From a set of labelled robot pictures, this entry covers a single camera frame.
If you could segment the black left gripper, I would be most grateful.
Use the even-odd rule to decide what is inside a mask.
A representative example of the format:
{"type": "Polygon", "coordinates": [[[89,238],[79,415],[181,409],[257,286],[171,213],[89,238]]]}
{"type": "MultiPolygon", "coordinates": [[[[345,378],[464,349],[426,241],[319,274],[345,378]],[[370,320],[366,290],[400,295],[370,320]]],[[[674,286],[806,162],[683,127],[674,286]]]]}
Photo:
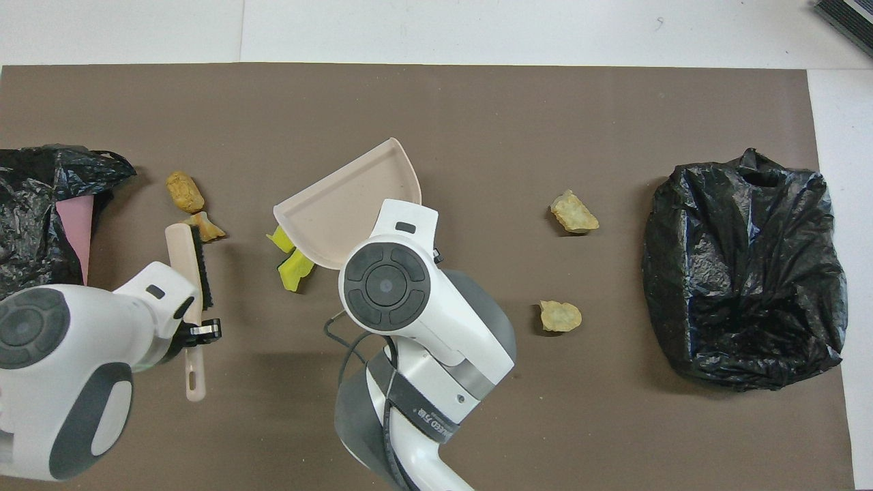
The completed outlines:
{"type": "Polygon", "coordinates": [[[181,321],[177,332],[174,333],[163,357],[157,361],[159,366],[168,363],[181,353],[184,348],[205,345],[222,338],[222,324],[219,319],[208,319],[199,325],[181,321]]]}

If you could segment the beige hand brush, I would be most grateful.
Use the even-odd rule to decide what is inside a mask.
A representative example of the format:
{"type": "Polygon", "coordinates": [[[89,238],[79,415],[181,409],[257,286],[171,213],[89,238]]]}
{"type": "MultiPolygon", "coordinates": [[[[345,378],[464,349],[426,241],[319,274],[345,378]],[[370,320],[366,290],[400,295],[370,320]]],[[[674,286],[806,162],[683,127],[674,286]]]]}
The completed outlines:
{"type": "MultiPolygon", "coordinates": [[[[196,287],[194,301],[185,311],[183,321],[199,325],[203,321],[203,311],[211,306],[211,299],[198,230],[196,227],[178,223],[166,227],[164,234],[171,267],[196,287]]],[[[207,392],[203,349],[200,345],[184,348],[183,355],[186,398],[194,403],[200,402],[207,392]]]]}

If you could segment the striped croissant piece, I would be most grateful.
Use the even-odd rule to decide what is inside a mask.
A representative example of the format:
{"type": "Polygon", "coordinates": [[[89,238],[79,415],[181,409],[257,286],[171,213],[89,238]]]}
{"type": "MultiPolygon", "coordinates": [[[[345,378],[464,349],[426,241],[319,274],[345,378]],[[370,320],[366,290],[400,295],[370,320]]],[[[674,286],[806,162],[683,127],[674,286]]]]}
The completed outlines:
{"type": "Polygon", "coordinates": [[[187,226],[196,227],[200,240],[203,243],[210,243],[226,237],[224,230],[210,221],[206,211],[199,211],[192,214],[190,217],[186,218],[186,220],[182,220],[181,223],[187,224],[187,226]]]}

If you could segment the notched yellow sponge piece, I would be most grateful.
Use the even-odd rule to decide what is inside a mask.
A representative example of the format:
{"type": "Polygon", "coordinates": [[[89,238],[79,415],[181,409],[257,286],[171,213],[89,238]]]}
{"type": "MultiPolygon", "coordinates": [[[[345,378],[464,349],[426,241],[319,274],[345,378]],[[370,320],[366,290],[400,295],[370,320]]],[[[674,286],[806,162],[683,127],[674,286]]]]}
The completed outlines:
{"type": "Polygon", "coordinates": [[[276,270],[284,289],[297,293],[303,280],[314,271],[314,268],[314,261],[302,254],[299,248],[295,248],[288,257],[278,264],[276,270]]]}

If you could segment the brown bread roll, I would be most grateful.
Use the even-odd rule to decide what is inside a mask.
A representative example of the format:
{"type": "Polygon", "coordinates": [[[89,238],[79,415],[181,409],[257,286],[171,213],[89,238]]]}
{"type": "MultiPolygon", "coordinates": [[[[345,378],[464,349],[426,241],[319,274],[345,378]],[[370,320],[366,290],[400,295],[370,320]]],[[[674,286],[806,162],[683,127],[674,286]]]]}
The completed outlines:
{"type": "Polygon", "coordinates": [[[205,208],[205,198],[191,176],[183,171],[172,172],[165,180],[165,187],[177,208],[189,214],[205,208]]]}

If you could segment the beige dustpan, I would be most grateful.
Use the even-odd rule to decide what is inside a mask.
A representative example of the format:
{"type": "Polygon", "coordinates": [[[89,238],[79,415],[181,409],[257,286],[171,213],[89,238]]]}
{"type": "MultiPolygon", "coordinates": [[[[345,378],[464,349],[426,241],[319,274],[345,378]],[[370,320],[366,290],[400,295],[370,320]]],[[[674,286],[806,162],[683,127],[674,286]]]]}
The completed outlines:
{"type": "Polygon", "coordinates": [[[396,138],[284,199],[272,214],[308,260],[340,270],[349,252],[371,236],[386,199],[423,202],[417,173],[396,138]]]}

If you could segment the pale yellow elongated cracker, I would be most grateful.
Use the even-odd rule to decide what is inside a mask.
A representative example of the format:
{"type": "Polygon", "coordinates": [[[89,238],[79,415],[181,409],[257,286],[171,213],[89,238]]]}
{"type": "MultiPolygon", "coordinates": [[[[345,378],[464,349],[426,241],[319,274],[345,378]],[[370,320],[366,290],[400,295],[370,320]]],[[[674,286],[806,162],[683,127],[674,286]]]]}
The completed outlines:
{"type": "Polygon", "coordinates": [[[549,211],[568,233],[585,235],[600,227],[598,218],[587,209],[573,190],[565,190],[552,200],[549,211]]]}

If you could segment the pink bin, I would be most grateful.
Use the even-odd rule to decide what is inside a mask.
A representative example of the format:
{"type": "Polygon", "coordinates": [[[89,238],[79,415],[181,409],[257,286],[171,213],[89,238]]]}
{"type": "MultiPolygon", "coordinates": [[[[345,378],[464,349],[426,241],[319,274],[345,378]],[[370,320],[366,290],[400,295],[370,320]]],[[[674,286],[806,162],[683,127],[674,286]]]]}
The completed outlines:
{"type": "Polygon", "coordinates": [[[94,196],[79,196],[57,202],[65,235],[78,257],[83,284],[88,284],[91,251],[91,220],[94,196]]]}

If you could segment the black bag over pink bin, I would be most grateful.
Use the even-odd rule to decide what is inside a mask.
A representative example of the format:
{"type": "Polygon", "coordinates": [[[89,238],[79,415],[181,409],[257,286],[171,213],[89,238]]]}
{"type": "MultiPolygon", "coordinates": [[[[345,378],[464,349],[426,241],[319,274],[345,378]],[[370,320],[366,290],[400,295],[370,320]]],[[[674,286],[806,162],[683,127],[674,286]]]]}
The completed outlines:
{"type": "Polygon", "coordinates": [[[0,301],[32,286],[85,283],[57,211],[94,196],[99,220],[113,190],[136,176],[127,158],[78,145],[0,149],[0,301]]]}

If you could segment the brown table mat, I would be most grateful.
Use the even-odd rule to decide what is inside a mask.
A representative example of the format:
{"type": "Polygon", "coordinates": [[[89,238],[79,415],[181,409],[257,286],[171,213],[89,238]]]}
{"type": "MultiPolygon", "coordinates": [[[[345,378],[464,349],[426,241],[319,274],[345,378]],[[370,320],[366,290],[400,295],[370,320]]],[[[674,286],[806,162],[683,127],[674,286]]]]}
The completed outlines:
{"type": "Polygon", "coordinates": [[[272,209],[396,138],[439,212],[443,267],[492,295],[516,367],[441,457],[477,491],[854,488],[838,368],[779,391],[680,377],[649,324],[641,248],[674,167],[755,148],[818,165],[805,72],[316,64],[6,66],[0,148],[121,153],[91,243],[90,283],[115,288],[166,260],[183,214],[164,187],[190,174],[227,238],[205,246],[224,337],[205,347],[207,395],[183,362],[135,376],[127,429],[65,483],[0,477],[0,491],[387,491],[334,431],[344,355],[323,335],[337,273],[283,289],[272,209]],[[600,222],[565,232],[573,190],[600,222]],[[542,329],[539,302],[580,308],[542,329]]]}

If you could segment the dark ribbed device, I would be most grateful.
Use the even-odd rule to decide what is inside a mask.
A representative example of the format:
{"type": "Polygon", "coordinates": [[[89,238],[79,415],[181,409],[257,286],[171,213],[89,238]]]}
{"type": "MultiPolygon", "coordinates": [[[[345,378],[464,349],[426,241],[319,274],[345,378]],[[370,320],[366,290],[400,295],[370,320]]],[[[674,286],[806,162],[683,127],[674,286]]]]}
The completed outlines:
{"type": "Polygon", "coordinates": [[[873,59],[873,0],[818,0],[813,9],[873,59]]]}

